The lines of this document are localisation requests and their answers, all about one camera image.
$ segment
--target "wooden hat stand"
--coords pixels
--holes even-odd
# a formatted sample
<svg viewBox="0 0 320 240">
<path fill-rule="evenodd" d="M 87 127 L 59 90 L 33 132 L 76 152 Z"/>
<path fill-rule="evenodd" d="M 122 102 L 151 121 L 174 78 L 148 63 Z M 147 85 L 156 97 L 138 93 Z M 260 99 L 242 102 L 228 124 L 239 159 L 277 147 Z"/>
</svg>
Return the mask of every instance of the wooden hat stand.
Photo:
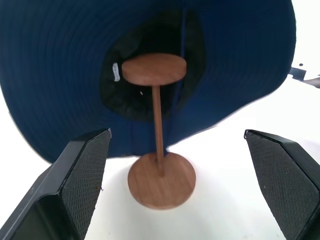
<svg viewBox="0 0 320 240">
<path fill-rule="evenodd" d="M 132 84 L 152 87 L 156 153 L 140 157 L 128 174 L 132 196 L 140 204 L 158 210 L 175 208 L 192 195 L 196 172 L 183 156 L 169 152 L 164 156 L 160 86 L 181 80 L 187 72 L 179 56 L 153 53 L 122 64 L 123 77 Z"/>
</svg>

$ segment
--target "wooden disc top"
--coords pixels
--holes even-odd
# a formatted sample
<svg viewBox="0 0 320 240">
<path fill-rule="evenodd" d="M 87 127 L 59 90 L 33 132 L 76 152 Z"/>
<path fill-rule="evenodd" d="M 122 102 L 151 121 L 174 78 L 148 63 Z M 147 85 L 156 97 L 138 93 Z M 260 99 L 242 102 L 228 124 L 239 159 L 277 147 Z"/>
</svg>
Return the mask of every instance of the wooden disc top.
<svg viewBox="0 0 320 240">
<path fill-rule="evenodd" d="M 181 80 L 187 73 L 187 62 L 167 53 L 140 55 L 122 64 L 123 77 L 140 86 L 162 86 Z"/>
</svg>

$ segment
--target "white table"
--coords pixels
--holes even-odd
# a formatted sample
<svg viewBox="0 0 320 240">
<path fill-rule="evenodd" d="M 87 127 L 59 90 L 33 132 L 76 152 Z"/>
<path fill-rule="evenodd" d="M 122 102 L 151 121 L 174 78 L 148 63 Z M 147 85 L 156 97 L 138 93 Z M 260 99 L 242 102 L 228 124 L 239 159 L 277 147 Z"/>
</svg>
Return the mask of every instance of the white table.
<svg viewBox="0 0 320 240">
<path fill-rule="evenodd" d="M 294 140 L 320 163 L 320 89 L 288 78 L 216 127 L 170 148 L 197 173 L 191 198 L 155 211 L 130 195 L 127 174 L 136 160 L 106 161 L 102 188 L 86 240 L 284 240 L 258 185 L 245 129 Z M 49 165 L 24 141 L 0 100 L 0 226 Z"/>
</svg>

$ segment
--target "white tag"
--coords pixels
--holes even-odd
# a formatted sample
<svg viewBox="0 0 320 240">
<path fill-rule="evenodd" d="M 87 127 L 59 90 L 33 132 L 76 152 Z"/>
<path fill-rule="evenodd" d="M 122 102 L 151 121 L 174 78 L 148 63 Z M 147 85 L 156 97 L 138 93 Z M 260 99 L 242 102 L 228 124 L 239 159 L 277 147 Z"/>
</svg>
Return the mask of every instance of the white tag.
<svg viewBox="0 0 320 240">
<path fill-rule="evenodd" d="M 120 74 L 119 74 L 119 67 L 118 67 L 118 63 L 114 63 L 112 65 L 112 71 L 113 71 L 113 75 L 114 75 L 114 81 L 115 82 L 119 82 L 120 81 Z"/>
</svg>

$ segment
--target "wooden base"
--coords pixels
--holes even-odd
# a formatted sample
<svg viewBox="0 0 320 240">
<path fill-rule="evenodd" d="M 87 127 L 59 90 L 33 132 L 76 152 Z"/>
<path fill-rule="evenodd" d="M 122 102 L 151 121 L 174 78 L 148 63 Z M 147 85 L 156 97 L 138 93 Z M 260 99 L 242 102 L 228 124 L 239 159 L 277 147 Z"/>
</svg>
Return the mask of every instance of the wooden base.
<svg viewBox="0 0 320 240">
<path fill-rule="evenodd" d="M 135 200 L 158 210 L 175 208 L 189 199 L 196 186 L 196 172 L 191 163 L 175 153 L 163 159 L 164 176 L 159 175 L 157 154 L 138 159 L 128 174 L 128 185 Z"/>
</svg>

